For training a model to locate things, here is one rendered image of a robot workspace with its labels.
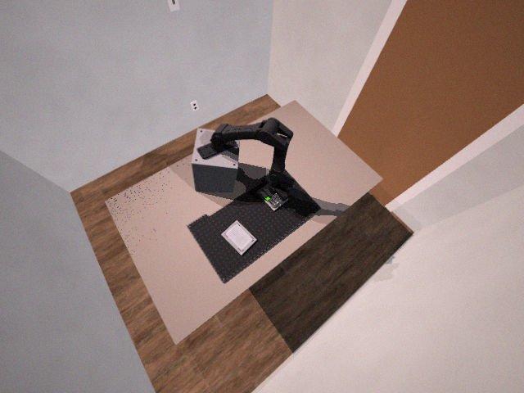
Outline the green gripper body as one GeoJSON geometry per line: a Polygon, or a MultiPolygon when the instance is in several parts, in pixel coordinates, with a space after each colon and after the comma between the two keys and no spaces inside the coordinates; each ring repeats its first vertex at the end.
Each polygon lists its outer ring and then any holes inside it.
{"type": "Polygon", "coordinates": [[[264,196],[264,198],[266,198],[267,196],[271,197],[271,196],[273,195],[273,194],[269,191],[269,187],[272,187],[272,186],[270,186],[270,184],[268,184],[267,186],[265,186],[265,187],[263,188],[262,191],[260,191],[260,193],[264,196]],[[267,195],[266,193],[267,193],[268,195],[267,195]]]}

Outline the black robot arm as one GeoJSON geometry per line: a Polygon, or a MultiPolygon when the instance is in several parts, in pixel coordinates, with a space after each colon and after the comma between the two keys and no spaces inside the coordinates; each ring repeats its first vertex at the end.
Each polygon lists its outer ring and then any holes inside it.
{"type": "Polygon", "coordinates": [[[273,195],[277,192],[281,201],[285,201],[290,196],[289,192],[295,180],[288,178],[283,174],[283,171],[285,169],[287,149],[293,137],[293,132],[279,120],[271,117],[257,124],[239,126],[221,124],[212,136],[211,143],[197,148],[202,159],[207,159],[235,147],[237,144],[234,140],[252,139],[274,147],[273,163],[269,171],[269,184],[272,187],[269,187],[269,191],[273,195]]]}

